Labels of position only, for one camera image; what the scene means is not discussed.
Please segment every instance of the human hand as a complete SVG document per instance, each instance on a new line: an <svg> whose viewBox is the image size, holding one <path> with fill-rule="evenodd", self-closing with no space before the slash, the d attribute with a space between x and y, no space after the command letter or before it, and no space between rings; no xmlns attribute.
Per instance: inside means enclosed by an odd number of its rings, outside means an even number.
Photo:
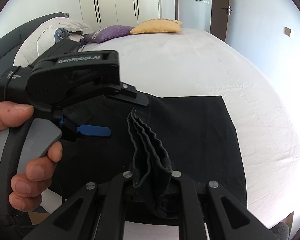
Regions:
<svg viewBox="0 0 300 240"><path fill-rule="evenodd" d="M10 101L0 103L0 131L7 127L18 127L34 113L33 106L16 104ZM10 204L20 211L36 209L41 201L41 193L52 181L55 163L61 160L62 145L54 143L45 157L28 162L26 174L18 174L11 179L13 192L9 196Z"/></svg>

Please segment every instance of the yellow pillow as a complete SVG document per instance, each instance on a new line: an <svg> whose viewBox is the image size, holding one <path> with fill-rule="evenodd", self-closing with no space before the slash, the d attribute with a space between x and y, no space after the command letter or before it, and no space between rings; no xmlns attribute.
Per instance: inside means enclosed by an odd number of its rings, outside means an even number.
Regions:
<svg viewBox="0 0 300 240"><path fill-rule="evenodd" d="M139 24L130 33L177 33L181 31L181 23L176 20L153 19Z"/></svg>

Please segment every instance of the white bed sheet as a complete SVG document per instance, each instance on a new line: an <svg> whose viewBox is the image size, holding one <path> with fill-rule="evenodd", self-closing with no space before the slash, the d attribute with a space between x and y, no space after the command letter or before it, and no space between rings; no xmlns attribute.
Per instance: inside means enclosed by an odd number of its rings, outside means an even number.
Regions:
<svg viewBox="0 0 300 240"><path fill-rule="evenodd" d="M87 44L81 51L108 49L119 52L121 80L142 92L221 95L237 130L249 211L270 228L294 210L300 145L280 97L253 63L213 35L185 28ZM126 226L129 234L134 225Z"/></svg>

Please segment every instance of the purple pillow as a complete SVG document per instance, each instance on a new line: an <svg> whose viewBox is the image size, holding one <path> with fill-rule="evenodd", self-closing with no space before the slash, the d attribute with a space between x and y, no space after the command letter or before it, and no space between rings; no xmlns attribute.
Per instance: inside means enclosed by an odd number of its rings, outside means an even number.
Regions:
<svg viewBox="0 0 300 240"><path fill-rule="evenodd" d="M98 31L86 36L83 39L83 44L87 44L90 42L102 43L102 42L109 41L114 38L127 36L130 34L130 31L132 29L133 29L133 27L123 26L123 25L109 26L109 27L98 30Z"/></svg>

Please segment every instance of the white pillow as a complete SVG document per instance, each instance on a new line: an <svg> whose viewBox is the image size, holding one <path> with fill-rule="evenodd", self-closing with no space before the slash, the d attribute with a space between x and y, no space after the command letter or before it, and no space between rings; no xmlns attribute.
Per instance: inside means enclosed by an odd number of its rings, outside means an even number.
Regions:
<svg viewBox="0 0 300 240"><path fill-rule="evenodd" d="M54 34L58 28L64 28L74 33L72 34L74 37L70 37L73 40L78 40L80 34L92 33L91 27L85 23L65 17L50 19L36 28L24 41L16 54L13 65L27 67L34 62L43 52L55 44Z"/></svg>

